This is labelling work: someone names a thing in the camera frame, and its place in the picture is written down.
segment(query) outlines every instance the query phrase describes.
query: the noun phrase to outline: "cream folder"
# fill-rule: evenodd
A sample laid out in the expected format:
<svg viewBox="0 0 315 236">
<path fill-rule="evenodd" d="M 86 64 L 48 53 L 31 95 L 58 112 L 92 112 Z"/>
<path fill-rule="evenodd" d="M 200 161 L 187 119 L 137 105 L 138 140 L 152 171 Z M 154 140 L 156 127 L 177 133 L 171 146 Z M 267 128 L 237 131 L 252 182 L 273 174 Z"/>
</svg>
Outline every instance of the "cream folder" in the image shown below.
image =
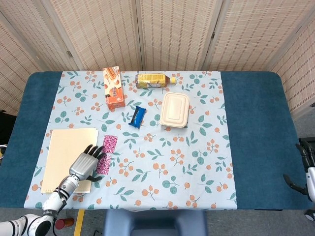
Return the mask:
<svg viewBox="0 0 315 236">
<path fill-rule="evenodd" d="M 41 193 L 52 193 L 69 175 L 69 168 L 85 148 L 97 143 L 95 128 L 55 129 L 51 134 Z M 89 193 L 91 181 L 80 181 L 75 193 Z"/>
</svg>

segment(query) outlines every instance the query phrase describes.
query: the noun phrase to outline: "floor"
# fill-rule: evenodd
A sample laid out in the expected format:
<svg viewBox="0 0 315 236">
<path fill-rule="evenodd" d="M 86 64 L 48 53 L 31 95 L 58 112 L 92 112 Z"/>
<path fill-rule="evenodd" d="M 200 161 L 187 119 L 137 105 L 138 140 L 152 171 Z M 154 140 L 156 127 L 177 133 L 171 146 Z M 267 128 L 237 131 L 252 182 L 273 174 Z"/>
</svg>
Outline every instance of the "floor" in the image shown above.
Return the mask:
<svg viewBox="0 0 315 236">
<path fill-rule="evenodd" d="M 294 122 L 299 137 L 315 137 L 315 109 Z M 41 210 L 0 208 L 0 222 L 17 219 L 28 213 L 41 215 Z M 76 219 L 77 210 L 63 210 L 60 218 Z M 105 210 L 86 210 L 81 236 L 93 236 L 95 230 L 102 232 Z M 207 226 L 210 236 L 297 236 L 313 235 L 315 222 L 304 217 L 303 210 L 223 210 L 209 211 Z M 74 227 L 56 230 L 58 236 L 73 235 Z"/>
</svg>

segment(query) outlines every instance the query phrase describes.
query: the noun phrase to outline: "yellow tape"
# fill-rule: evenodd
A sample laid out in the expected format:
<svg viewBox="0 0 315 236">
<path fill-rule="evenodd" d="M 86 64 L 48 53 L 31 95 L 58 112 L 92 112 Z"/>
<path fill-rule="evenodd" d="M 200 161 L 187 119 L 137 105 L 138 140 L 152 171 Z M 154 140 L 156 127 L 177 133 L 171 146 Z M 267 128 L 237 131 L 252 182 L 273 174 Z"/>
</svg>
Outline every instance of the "yellow tape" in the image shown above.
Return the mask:
<svg viewBox="0 0 315 236">
<path fill-rule="evenodd" d="M 80 236 L 81 235 L 83 217 L 84 217 L 84 210 L 80 209 L 79 212 L 78 212 L 77 222 L 75 224 L 75 229 L 74 229 L 73 236 Z"/>
</svg>

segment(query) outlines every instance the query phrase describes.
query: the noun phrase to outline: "blue wrapper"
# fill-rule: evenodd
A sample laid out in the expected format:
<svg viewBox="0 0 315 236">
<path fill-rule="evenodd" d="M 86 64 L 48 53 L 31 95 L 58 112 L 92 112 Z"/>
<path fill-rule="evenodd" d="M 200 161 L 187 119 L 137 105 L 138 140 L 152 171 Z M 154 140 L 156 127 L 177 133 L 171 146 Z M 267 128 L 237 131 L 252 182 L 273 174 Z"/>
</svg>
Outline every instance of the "blue wrapper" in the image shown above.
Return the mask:
<svg viewBox="0 0 315 236">
<path fill-rule="evenodd" d="M 128 124 L 139 129 L 141 126 L 141 122 L 142 122 L 142 119 L 143 119 L 145 112 L 146 112 L 145 108 L 141 108 L 141 107 L 136 106 L 136 110 L 134 111 L 131 122 Z"/>
</svg>

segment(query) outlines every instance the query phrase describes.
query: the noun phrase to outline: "pink glitter packet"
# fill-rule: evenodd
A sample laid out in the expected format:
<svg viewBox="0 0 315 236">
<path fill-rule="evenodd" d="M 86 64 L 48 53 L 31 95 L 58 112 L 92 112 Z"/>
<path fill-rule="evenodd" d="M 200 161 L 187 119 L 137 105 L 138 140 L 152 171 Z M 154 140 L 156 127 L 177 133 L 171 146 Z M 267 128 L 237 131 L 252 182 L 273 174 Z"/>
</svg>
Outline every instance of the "pink glitter packet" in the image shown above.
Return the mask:
<svg viewBox="0 0 315 236">
<path fill-rule="evenodd" d="M 117 143 L 117 136 L 114 135 L 105 135 L 104 137 L 104 143 L 103 143 L 103 152 L 105 153 L 114 153 L 115 152 L 115 147 Z"/>
<path fill-rule="evenodd" d="M 102 157 L 102 159 L 99 160 L 97 164 L 97 168 L 96 168 L 96 173 L 100 175 L 108 175 L 109 166 L 110 166 L 110 156 L 105 155 Z"/>
</svg>

